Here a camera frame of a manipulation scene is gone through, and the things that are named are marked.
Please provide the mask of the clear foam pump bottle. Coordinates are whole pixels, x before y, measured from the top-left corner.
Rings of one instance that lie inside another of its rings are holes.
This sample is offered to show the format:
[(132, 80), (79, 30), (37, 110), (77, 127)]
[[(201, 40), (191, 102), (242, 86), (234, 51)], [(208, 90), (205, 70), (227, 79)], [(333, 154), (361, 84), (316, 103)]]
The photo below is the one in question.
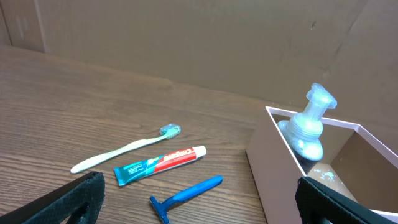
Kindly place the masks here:
[(334, 109), (338, 104), (334, 96), (318, 83), (312, 84), (306, 97), (308, 104), (303, 112), (277, 123), (303, 170), (311, 169), (323, 158), (323, 146), (319, 140), (323, 132), (321, 118), (326, 110)]

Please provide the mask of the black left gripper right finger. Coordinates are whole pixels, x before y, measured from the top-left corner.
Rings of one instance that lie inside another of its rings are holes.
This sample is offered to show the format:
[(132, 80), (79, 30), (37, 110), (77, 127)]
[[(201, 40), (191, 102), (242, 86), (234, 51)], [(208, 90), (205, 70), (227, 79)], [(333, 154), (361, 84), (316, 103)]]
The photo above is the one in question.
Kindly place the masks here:
[(303, 224), (394, 224), (311, 177), (301, 177), (295, 201)]

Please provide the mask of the blue disposable razor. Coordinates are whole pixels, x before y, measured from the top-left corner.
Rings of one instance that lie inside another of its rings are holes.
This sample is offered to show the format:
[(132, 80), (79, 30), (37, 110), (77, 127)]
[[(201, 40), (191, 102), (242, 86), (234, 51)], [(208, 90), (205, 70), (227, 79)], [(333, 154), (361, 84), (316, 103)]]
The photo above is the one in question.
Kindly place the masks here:
[(193, 197), (196, 197), (223, 182), (222, 175), (216, 175), (206, 181), (200, 182), (199, 184), (193, 185), (174, 196), (168, 198), (164, 202), (160, 203), (153, 195), (149, 198), (156, 214), (158, 214), (163, 224), (169, 224), (170, 220), (167, 216), (167, 210), (176, 203), (184, 203)]

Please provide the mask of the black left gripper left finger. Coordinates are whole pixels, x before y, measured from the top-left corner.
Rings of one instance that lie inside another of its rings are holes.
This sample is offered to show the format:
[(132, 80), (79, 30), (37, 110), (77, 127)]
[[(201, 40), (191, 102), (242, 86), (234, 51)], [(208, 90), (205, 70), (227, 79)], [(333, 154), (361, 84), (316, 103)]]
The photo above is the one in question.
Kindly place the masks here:
[(105, 198), (103, 173), (90, 172), (1, 216), (8, 224), (95, 224)]

